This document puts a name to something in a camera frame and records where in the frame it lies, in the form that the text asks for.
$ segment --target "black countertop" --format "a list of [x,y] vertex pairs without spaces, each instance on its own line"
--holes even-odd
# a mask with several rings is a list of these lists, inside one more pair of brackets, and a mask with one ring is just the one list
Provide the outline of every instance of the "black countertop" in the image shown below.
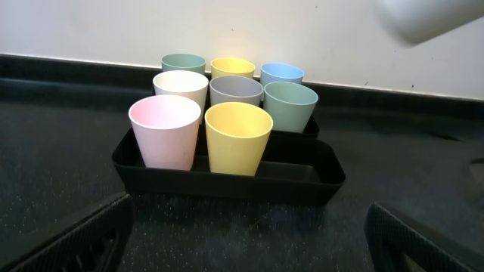
[[[0,243],[124,190],[110,159],[149,91],[0,80]],[[326,206],[133,193],[119,271],[372,271],[363,232],[388,203],[484,255],[480,121],[320,105],[319,139],[346,183]]]

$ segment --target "pink cup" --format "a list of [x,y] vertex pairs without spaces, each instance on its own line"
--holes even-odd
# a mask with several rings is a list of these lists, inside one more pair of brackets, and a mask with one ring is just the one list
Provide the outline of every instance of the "pink cup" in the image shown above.
[[176,95],[134,103],[129,118],[146,167],[190,170],[200,114],[195,101]]

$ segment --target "cup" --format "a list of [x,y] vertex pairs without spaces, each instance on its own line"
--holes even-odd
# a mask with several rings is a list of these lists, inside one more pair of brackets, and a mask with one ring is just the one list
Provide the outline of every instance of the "cup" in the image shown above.
[[247,60],[222,57],[212,60],[212,79],[220,76],[244,76],[249,79],[254,77],[256,66]]
[[146,167],[191,169],[201,114],[195,101],[157,95],[134,103],[128,114]]
[[224,102],[242,102],[259,106],[264,88],[253,79],[243,76],[220,76],[210,81],[212,106]]
[[161,59],[163,72],[185,70],[205,74],[206,61],[194,54],[169,54]]
[[303,132],[318,95],[310,88],[292,82],[273,82],[264,87],[266,110],[274,120],[274,130]]
[[266,86],[272,82],[294,82],[301,84],[304,71],[287,63],[266,63],[260,69],[260,83]]
[[190,98],[197,102],[202,113],[205,110],[206,90],[209,80],[207,77],[191,71],[169,71],[158,74],[153,78],[156,95],[172,94]]
[[205,113],[210,171],[254,176],[272,129],[263,109],[241,102],[210,107]]

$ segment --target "white wall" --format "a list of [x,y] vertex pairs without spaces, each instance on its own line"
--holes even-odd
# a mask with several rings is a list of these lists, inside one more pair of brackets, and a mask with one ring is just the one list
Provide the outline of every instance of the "white wall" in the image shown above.
[[256,74],[283,61],[310,82],[484,99],[483,19],[406,48],[371,1],[1,0],[0,53],[159,66],[190,52],[246,58]]

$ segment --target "tray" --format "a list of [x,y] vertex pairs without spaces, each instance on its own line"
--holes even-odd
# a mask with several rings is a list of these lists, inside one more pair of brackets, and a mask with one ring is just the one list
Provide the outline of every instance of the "tray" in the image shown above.
[[[155,95],[154,87],[151,87],[152,95]],[[263,102],[261,101],[259,107],[263,108]],[[206,100],[205,100],[205,111],[210,108],[210,91],[206,92]],[[311,116],[309,118],[308,124],[304,128],[302,133],[296,132],[287,132],[287,131],[272,131],[271,134],[273,135],[280,135],[280,136],[295,136],[295,137],[307,137],[307,138],[316,138],[319,134],[319,126],[316,122],[315,118]]]
[[114,151],[113,163],[128,191],[303,205],[325,204],[345,180],[329,145],[276,134],[269,137],[255,177],[211,173],[204,125],[200,126],[190,171],[144,167],[132,128]]

